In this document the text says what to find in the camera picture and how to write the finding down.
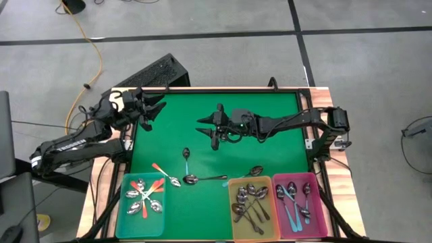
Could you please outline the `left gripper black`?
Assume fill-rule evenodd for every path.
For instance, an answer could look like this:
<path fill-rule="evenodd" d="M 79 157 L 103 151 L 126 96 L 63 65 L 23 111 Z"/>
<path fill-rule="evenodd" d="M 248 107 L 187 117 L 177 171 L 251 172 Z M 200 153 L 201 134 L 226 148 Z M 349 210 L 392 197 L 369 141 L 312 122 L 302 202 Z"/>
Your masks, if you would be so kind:
<path fill-rule="evenodd" d="M 166 102 L 158 103 L 164 96 L 164 94 L 143 93 L 141 88 L 123 92 L 121 100 L 124 107 L 115 115 L 113 127 L 120 129 L 138 122 L 145 131 L 150 132 L 153 127 L 149 121 L 154 121 L 167 104 Z"/>

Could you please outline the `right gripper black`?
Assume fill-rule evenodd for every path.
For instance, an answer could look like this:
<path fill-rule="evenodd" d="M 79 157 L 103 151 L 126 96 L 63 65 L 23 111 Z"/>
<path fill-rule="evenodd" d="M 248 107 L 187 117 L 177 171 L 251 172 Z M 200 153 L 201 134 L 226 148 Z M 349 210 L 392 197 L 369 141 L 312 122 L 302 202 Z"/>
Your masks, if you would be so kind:
<path fill-rule="evenodd" d="M 196 131 L 211 138 L 211 148 L 214 151 L 219 149 L 219 140 L 222 136 L 227 136 L 230 129 L 230 119 L 224 111 L 224 107 L 221 103 L 217 104 L 217 110 L 210 116 L 200 118 L 197 120 L 198 123 L 202 124 L 213 124 L 215 129 L 210 128 L 196 128 Z"/>

